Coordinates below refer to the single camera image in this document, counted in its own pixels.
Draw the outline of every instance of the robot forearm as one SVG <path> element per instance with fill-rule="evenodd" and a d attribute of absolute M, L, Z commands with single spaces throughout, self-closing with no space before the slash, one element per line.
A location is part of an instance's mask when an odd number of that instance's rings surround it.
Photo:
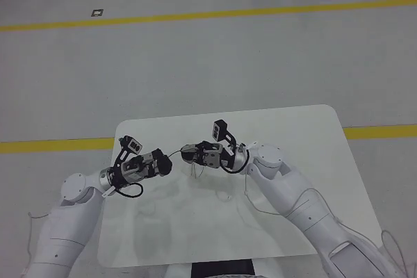
<path fill-rule="evenodd" d="M 219 143 L 204 141 L 184 146 L 181 149 L 183 160 L 222 167 L 231 174 L 250 175 L 278 213 L 311 242 L 329 277 L 404 277 L 375 246 L 344 230 L 311 183 L 286 163 L 279 148 L 257 142 L 247 147 L 237 145 L 236 139 L 227 131 L 227 123 L 222 120 L 213 125 L 213 138 L 217 142 L 226 140 L 228 149 L 220 147 Z M 219 163 L 212 163 L 211 156 L 218 156 Z"/>
<path fill-rule="evenodd" d="M 42 226 L 27 278 L 67 277 L 95 230 L 104 198 L 114 193 L 125 196 L 121 189 L 170 173 L 172 163 L 160 149 L 127 161 L 128 155 L 138 154 L 142 146 L 129 136 L 120 142 L 122 151 L 113 167 L 90 176 L 73 174 L 65 180 L 60 204 L 51 210 Z"/>

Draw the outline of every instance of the yellow floor line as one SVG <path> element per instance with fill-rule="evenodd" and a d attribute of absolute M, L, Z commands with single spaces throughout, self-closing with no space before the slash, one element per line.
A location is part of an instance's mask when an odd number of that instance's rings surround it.
<path fill-rule="evenodd" d="M 417 124 L 399 126 L 345 127 L 348 140 L 417 137 Z M 0 154 L 64 152 L 112 149 L 114 138 L 88 138 L 26 142 L 0 142 Z"/>
<path fill-rule="evenodd" d="M 345 127 L 343 131 L 348 140 L 417 137 L 417 124 Z"/>
<path fill-rule="evenodd" d="M 112 149 L 114 138 L 89 138 L 24 142 L 0 142 L 0 154 L 23 152 L 63 152 Z"/>
<path fill-rule="evenodd" d="M 246 17 L 253 15 L 278 15 L 285 13 L 312 13 L 333 10 L 358 10 L 369 8 L 388 8 L 398 6 L 417 5 L 417 0 L 384 0 L 361 3 L 336 3 L 327 5 L 313 6 L 295 6 L 295 7 L 278 7 L 278 8 L 259 8 L 252 10 L 223 10 L 204 13 L 184 13 L 176 15 L 153 15 L 146 17 L 123 17 L 111 19 L 94 19 L 76 22 L 47 22 L 34 24 L 18 24 L 10 26 L 0 26 L 0 32 L 6 31 L 27 31 L 53 28 L 74 28 L 74 27 L 91 27 L 91 26 L 107 26 L 117 24 L 138 24 L 149 22 L 168 22 L 176 20 L 193 20 L 193 19 L 209 19 L 220 17 Z"/>

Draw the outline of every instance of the white table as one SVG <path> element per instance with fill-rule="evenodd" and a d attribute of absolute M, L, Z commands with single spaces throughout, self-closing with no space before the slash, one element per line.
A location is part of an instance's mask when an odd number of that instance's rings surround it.
<path fill-rule="evenodd" d="M 335 214 L 381 245 L 380 227 L 335 111 L 326 105 L 276 108 L 156 119 L 128 120 L 118 138 L 133 136 L 142 153 L 170 154 L 185 144 L 212 141 L 213 122 L 223 119 L 238 143 L 281 147 L 290 162 L 323 193 Z M 109 268 L 313 254 L 304 236 L 283 217 L 255 211 L 245 199 L 244 176 L 191 166 L 172 156 L 166 177 L 141 182 L 144 195 L 105 201 L 98 259 Z M 197 174 L 201 172 L 197 165 Z M 251 178 L 256 205 L 272 210 Z M 130 194 L 136 186 L 126 188 Z"/>

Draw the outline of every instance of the wire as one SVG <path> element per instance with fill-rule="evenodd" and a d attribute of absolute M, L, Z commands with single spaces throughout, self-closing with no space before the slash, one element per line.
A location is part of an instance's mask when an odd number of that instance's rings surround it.
<path fill-rule="evenodd" d="M 398 251 L 399 251 L 399 253 L 400 253 L 400 258 L 402 258 L 402 263 L 403 263 L 403 268 L 404 268 L 404 271 L 403 271 L 403 269 L 400 267 L 400 265 L 399 265 L 399 263 L 394 259 L 394 257 L 393 257 L 393 255 L 389 252 L 389 250 L 388 250 L 388 248 L 386 247 L 387 245 L 386 245 L 386 243 L 384 242 L 384 235 L 385 234 L 388 234 L 391 238 L 392 238 L 392 240 L 394 241 L 394 243 L 395 243 L 395 245 L 397 246 L 397 248 L 398 248 Z M 394 238 L 394 236 L 391 234 L 391 232 L 390 231 L 388 231 L 388 230 L 383 230 L 382 231 L 382 243 L 383 243 L 383 246 L 384 246 L 384 249 L 386 250 L 386 253 L 388 253 L 388 255 L 389 255 L 389 257 L 391 258 L 391 260 L 395 263 L 395 265 L 403 272 L 403 274 L 405 274 L 406 275 L 406 277 L 407 278 L 409 278 L 409 273 L 408 273 L 408 269 L 407 269 L 407 267 L 406 267 L 406 263 L 404 262 L 404 256 L 403 256 L 403 252 L 402 252 L 402 249 L 400 248 L 400 245 L 398 244 L 398 241 L 397 241 L 397 239 L 395 239 Z M 413 265 L 414 265 L 414 271 L 413 271 L 413 276 L 412 277 L 414 277 L 415 278 L 415 276 L 416 276 L 416 268 L 417 268 L 417 263 L 413 263 Z"/>
<path fill-rule="evenodd" d="M 137 195 L 128 195 L 128 194 L 123 193 L 119 189 L 115 189 L 114 191 L 117 192 L 117 193 L 119 193 L 119 194 L 121 194 L 124 197 L 127 197 L 127 198 L 137 198 L 137 197 L 141 196 L 144 193 L 144 187 L 140 183 L 130 183 L 130 186 L 132 186 L 133 184 L 135 184 L 135 185 L 137 185 L 137 186 L 140 187 L 140 193 L 137 194 Z"/>
<path fill-rule="evenodd" d="M 282 216 L 282 214 L 280 214 L 280 213 L 271 213 L 271 212 L 269 212 L 269 211 L 262 211 L 261 209 L 258 209 L 256 206 L 255 206 L 255 204 L 251 201 L 251 199 L 249 198 L 249 195 L 247 194 L 247 173 L 245 173 L 245 181 L 244 181 L 244 183 L 245 183 L 245 191 L 244 191 L 244 195 L 247 197 L 247 199 L 249 200 L 249 202 L 250 202 L 250 204 L 254 207 L 254 209 L 256 209 L 257 211 L 259 211 L 259 212 L 261 212 L 261 213 L 266 213 L 266 214 L 270 214 L 270 215 L 279 215 L 279 216 Z M 318 191 L 318 190 L 316 190 L 315 188 L 307 188 L 306 190 L 304 190 L 303 192 L 301 192 L 301 194 L 300 194 L 300 196 L 298 196 L 298 198 L 297 198 L 297 200 L 295 201 L 295 203 L 293 204 L 293 206 L 290 208 L 290 209 L 288 209 L 288 211 L 286 212 L 286 213 L 284 213 L 284 215 L 286 215 L 286 216 L 284 216 L 285 218 L 287 218 L 288 217 L 288 215 L 293 211 L 293 209 L 296 207 L 296 205 L 297 205 L 297 203 L 298 203 L 298 201 L 301 199 L 301 197 L 303 196 L 303 194 L 304 193 L 306 193 L 307 191 L 315 191 L 316 193 L 318 193 L 319 194 L 319 196 L 321 197 L 321 199 L 323 200 L 323 202 L 325 203 L 325 205 L 326 205 L 326 207 L 327 207 L 327 209 L 329 210 L 329 212 L 330 212 L 330 214 L 332 215 L 332 217 L 335 219 L 335 221 L 339 224 L 339 225 L 341 225 L 341 226 L 343 226 L 343 227 L 345 227 L 346 229 L 348 229 L 348 230 L 350 230 L 350 231 L 352 231 L 352 232 L 354 232 L 354 233 L 356 233 L 356 234 L 358 234 L 358 235 L 360 235 L 360 236 L 362 236 L 363 238 L 365 238 L 368 242 L 370 242 L 372 245 L 374 245 L 374 247 L 375 247 L 375 249 L 376 250 L 378 250 L 378 246 L 376 246 L 376 244 L 369 238 L 369 237 L 367 237 L 367 236 L 365 236 L 365 235 L 363 235 L 362 233 L 360 233 L 359 231 L 357 231 L 357 230 L 355 230 L 355 229 L 352 229 L 352 228 L 350 228 L 350 227 L 348 227 L 348 226 L 346 226 L 345 224 L 343 224 L 343 222 L 340 220 L 340 218 L 338 218 L 338 217 L 336 217 L 335 216 L 335 214 L 332 212 L 332 210 L 331 210 L 331 208 L 330 208 L 330 206 L 329 206 L 329 204 L 327 203 L 327 201 L 326 201 L 326 199 L 325 199 L 325 197 L 320 193 L 320 191 Z M 403 271 L 403 269 L 400 267 L 400 264 L 393 258 L 393 256 L 392 256 L 392 254 L 389 252 L 389 250 L 388 250 L 388 248 L 386 248 L 386 243 L 384 242 L 384 234 L 388 234 L 392 239 L 393 239 L 393 241 L 394 241 L 394 243 L 395 243 L 395 245 L 397 246 L 397 248 L 398 248 L 398 251 L 400 252 L 400 257 L 402 258 L 402 264 L 403 264 L 403 268 L 404 268 L 404 271 Z M 389 257 L 391 258 L 391 260 L 394 262 L 394 264 L 398 267 L 398 269 L 400 269 L 405 275 L 406 275 L 406 277 L 407 278 L 410 278 L 409 277 L 409 273 L 408 273 L 408 270 L 407 270 L 407 267 L 406 267 L 406 263 L 405 263 L 405 260 L 404 260 L 404 256 L 403 256 L 403 252 L 402 252 L 402 249 L 400 248 L 400 244 L 398 244 L 398 241 L 394 238 L 394 236 L 391 234 L 391 232 L 390 231 L 388 231 L 388 230 L 383 230 L 382 231 L 382 234 L 381 234 L 381 237 L 382 237 L 382 243 L 383 243 L 383 246 L 384 246 L 384 248 L 386 249 L 386 252 L 388 253 L 388 255 L 389 255 Z M 414 271 L 413 271 L 413 278 L 416 278 L 416 269 L 417 269 L 417 263 L 416 262 L 414 262 L 413 263 L 413 266 L 414 266 Z"/>
<path fill-rule="evenodd" d="M 172 152 L 172 154 L 169 154 L 168 155 L 168 157 L 171 157 L 173 154 L 175 154 L 175 153 L 177 153 L 177 152 L 180 152 L 181 150 L 180 149 L 178 149 L 177 151 L 175 151 L 175 152 Z"/>
<path fill-rule="evenodd" d="M 23 269 L 23 273 L 22 275 L 20 275 L 20 277 L 23 277 L 26 275 L 26 273 L 28 272 L 29 269 L 29 265 L 31 264 L 31 261 L 33 259 L 33 255 L 31 254 L 31 251 L 29 249 L 29 247 L 31 246 L 31 236 L 33 234 L 33 219 L 40 219 L 43 217 L 48 216 L 49 214 L 45 214 L 42 216 L 32 216 L 31 213 L 28 213 L 29 216 L 29 236 L 28 236 L 28 243 L 26 244 L 26 253 L 28 253 L 28 263 L 26 264 L 26 267 Z"/>
<path fill-rule="evenodd" d="M 230 171 L 229 169 L 227 169 L 226 167 L 224 167 L 224 165 L 222 164 L 222 161 L 221 161 L 221 157 L 220 157 L 220 165 L 221 165 L 221 168 L 222 168 L 225 172 L 227 172 L 227 173 L 229 173 L 229 174 L 238 174 L 238 173 L 240 173 L 241 171 L 243 171 L 243 170 L 244 170 L 245 166 L 247 166 L 247 164 L 249 163 L 249 158 L 250 158 L 250 153 L 249 153 L 249 150 L 248 150 L 248 149 L 246 149 L 246 152 L 247 152 L 247 158 L 245 159 L 245 162 L 244 162 L 243 166 L 241 166 L 241 168 L 239 168 L 239 170 L 236 170 L 236 171 Z"/>
<path fill-rule="evenodd" d="M 247 191 L 247 173 L 245 174 L 245 178 L 244 178 L 244 195 L 249 200 L 250 204 L 252 204 L 252 206 L 254 207 L 254 209 L 256 209 L 257 211 L 259 211 L 260 213 L 266 213 L 266 214 L 270 214 L 270 215 L 279 215 L 279 216 L 281 216 L 281 214 L 279 214 L 279 213 L 271 213 L 269 211 L 262 211 L 261 209 L 257 208 L 255 206 L 255 204 L 251 201 L 251 199 L 249 198 L 248 191 Z"/>
<path fill-rule="evenodd" d="M 202 166 L 202 171 L 201 171 L 201 174 L 199 174 L 199 176 L 197 176 L 198 178 L 201 177 L 202 173 L 204 172 L 204 169 L 205 169 L 205 167 Z"/>

